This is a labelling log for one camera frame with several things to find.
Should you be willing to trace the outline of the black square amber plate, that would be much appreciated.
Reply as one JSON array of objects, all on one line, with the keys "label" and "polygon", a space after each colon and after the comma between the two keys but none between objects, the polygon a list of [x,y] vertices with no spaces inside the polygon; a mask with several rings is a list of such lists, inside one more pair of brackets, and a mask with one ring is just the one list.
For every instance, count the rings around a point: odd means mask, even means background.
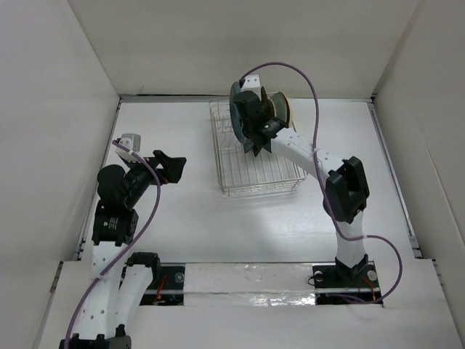
[{"label": "black square amber plate", "polygon": [[267,96],[266,89],[261,87],[259,95],[259,104],[253,113],[252,131],[254,155],[257,156],[261,149],[270,150],[270,136],[267,131],[267,122],[274,117],[274,106]]}]

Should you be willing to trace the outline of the light green flower plate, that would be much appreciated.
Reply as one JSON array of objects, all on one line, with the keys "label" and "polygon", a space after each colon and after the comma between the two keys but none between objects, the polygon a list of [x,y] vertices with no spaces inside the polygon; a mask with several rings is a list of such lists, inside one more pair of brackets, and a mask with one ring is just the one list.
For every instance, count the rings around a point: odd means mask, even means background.
[{"label": "light green flower plate", "polygon": [[283,93],[276,92],[275,94],[271,95],[270,101],[272,102],[275,108],[275,117],[286,122],[286,112],[283,100]]}]

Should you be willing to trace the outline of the dark teal round plate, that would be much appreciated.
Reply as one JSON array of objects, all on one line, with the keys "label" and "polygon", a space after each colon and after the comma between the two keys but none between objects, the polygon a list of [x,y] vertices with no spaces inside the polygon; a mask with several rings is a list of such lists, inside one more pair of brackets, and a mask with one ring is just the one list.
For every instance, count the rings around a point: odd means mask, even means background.
[{"label": "dark teal round plate", "polygon": [[235,137],[237,138],[238,142],[241,145],[243,145],[244,142],[248,139],[243,134],[238,109],[236,108],[233,102],[234,96],[236,96],[238,93],[240,93],[240,84],[238,81],[235,81],[230,87],[230,96],[229,96],[230,119],[231,119],[232,130],[234,131]]}]

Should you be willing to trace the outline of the dark teal oval plate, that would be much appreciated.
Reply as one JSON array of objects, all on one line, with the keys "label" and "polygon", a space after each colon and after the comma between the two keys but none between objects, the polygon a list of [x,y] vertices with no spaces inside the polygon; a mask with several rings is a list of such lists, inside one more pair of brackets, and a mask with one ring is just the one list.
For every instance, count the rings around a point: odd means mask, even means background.
[{"label": "dark teal oval plate", "polygon": [[252,151],[254,148],[254,144],[251,140],[246,140],[243,144],[243,150],[244,153],[248,153],[249,151]]}]

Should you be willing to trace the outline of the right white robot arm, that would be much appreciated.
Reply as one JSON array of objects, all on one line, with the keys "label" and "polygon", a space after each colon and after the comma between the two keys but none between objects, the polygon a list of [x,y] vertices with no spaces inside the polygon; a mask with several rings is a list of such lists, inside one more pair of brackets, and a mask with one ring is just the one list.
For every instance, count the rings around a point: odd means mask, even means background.
[{"label": "right white robot arm", "polygon": [[282,156],[313,176],[323,194],[323,208],[336,229],[336,277],[351,286],[368,264],[363,243],[363,212],[370,195],[362,161],[341,159],[315,147],[292,125],[287,97],[277,92],[233,92],[230,118],[235,135],[247,151]]}]

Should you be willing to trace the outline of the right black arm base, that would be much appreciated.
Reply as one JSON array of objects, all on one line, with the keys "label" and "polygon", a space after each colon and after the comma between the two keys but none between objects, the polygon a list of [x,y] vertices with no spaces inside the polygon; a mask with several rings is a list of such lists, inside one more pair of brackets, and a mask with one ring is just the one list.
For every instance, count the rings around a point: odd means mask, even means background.
[{"label": "right black arm base", "polygon": [[360,304],[381,297],[373,263],[369,263],[353,280],[348,281],[337,274],[334,264],[313,265],[307,283],[314,287],[317,305]]}]

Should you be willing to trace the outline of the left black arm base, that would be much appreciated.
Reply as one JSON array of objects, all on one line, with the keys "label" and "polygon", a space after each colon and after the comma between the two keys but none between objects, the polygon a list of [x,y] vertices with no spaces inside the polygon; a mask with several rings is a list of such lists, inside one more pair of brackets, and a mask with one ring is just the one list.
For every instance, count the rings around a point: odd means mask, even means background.
[{"label": "left black arm base", "polygon": [[140,305],[183,305],[184,285],[185,264],[163,263],[161,272],[143,294]]}]

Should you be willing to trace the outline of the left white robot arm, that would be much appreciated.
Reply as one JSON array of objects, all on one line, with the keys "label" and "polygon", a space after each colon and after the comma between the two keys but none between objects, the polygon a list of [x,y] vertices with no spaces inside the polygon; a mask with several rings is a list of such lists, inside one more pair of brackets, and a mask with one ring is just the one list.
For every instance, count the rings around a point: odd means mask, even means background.
[{"label": "left white robot arm", "polygon": [[121,148],[117,164],[97,174],[100,197],[92,228],[92,282],[73,312],[61,348],[130,348],[130,323],[147,290],[164,283],[155,252],[131,252],[150,223],[137,229],[135,205],[154,185],[177,183],[184,157],[155,150],[148,158]]}]

